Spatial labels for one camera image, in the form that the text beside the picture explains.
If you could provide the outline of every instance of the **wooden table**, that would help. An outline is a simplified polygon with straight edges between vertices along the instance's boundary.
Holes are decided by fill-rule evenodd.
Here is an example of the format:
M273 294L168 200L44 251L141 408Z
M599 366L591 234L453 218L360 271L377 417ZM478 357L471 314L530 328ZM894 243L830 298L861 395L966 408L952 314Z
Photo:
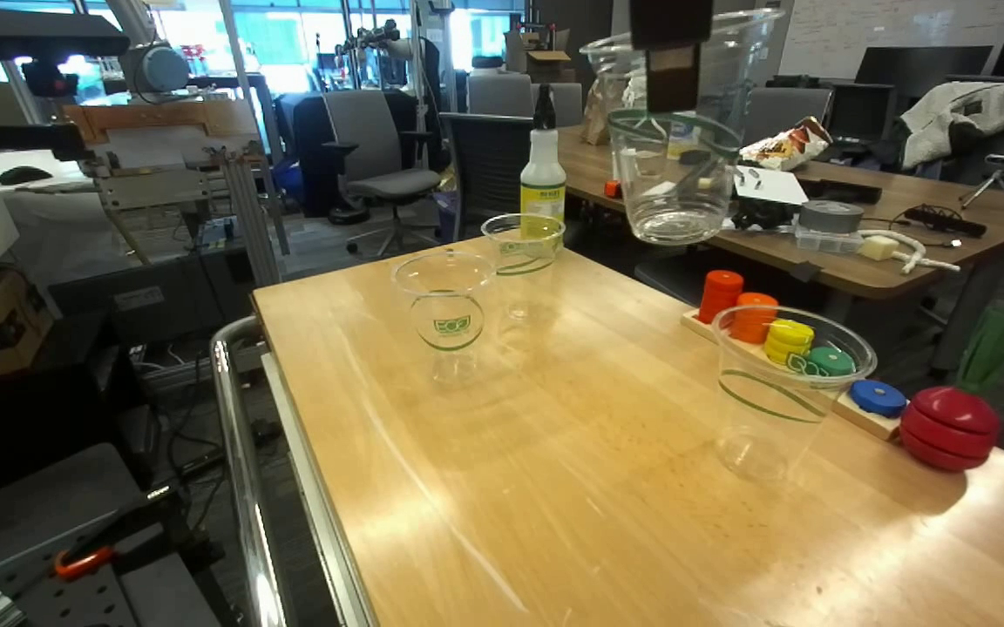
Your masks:
M1004 624L1004 453L947 478L834 417L763 491L682 304L563 255L453 385L395 260L253 291L344 624Z
M567 171L567 192L575 198L605 213L624 213L620 198L602 196L602 179L611 177L611 150L581 143L581 127L560 127L560 165ZM801 177L883 186L879 204L868 204L861 218L861 226L868 231L886 231L899 213L914 204L955 207L957 198L969 192L966 185L834 165L834 162L810 162ZM1004 196L989 192L976 198L966 214L971 224L984 224L986 234L979 241L963 235L963 247L947 247L952 235L936 235L921 226L891 226L930 243L928 251L930 257L955 260L971 275L969 287L963 287L957 294L963 306L955 306L955 318L935 354L935 366L941 370L947 370L957 357L957 349L976 328L976 318L984 304L989 298L1004 268ZM941 268L903 271L903 260L871 260L858 255L804 251L790 235L776 235L776 234L724 231L711 243L738 257L749 257L755 264L817 277L820 284L834 291L834 304L830 304L834 318L846 318L854 298L864 298L864 304L918 298L923 294L923 287L930 287L936 277L947 275Z

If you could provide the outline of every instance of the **glass cup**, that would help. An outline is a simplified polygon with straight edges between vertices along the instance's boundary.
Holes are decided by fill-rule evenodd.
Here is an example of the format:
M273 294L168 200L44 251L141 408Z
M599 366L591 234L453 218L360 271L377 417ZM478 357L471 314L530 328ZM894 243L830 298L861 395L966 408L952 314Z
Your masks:
M631 234L660 247L715 235L729 218L738 136L693 112L612 112L611 161Z
M503 332L521 328L546 287L545 271L560 255L563 224L539 213L498 213L481 224L481 234L496 255Z
M432 247L395 268L395 287L408 304L413 333L440 354L434 376L462 376L468 349L485 333L485 287L496 277L488 255Z
M796 306L732 306L715 319L720 417L718 457L755 482L781 482L843 385L873 372L851 328Z

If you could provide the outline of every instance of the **orange cup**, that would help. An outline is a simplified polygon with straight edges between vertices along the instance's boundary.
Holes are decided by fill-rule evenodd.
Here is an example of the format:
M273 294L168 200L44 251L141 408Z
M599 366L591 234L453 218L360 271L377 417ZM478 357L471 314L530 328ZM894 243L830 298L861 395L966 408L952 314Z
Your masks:
M767 342L770 319L776 318L776 298L767 291L738 291L736 306L755 306L755 311L738 311L732 319L732 336L746 345Z
M705 298L696 311L701 322L711 322L720 311L736 306L743 291L743 275L729 268L715 268L705 275Z

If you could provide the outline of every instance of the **bottle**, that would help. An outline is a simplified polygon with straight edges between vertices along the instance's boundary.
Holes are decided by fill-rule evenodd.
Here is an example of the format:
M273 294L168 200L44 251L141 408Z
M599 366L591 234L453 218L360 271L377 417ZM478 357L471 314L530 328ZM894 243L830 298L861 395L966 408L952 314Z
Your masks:
M563 224L563 165L557 157L557 112L552 85L539 83L530 133L530 162L519 172L519 207Z

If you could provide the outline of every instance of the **paper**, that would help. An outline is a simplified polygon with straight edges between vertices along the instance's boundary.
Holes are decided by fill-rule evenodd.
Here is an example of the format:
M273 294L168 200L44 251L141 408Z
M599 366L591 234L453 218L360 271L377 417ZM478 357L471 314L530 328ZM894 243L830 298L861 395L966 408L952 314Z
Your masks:
M736 196L755 200L804 204L801 179L787 171L736 165Z

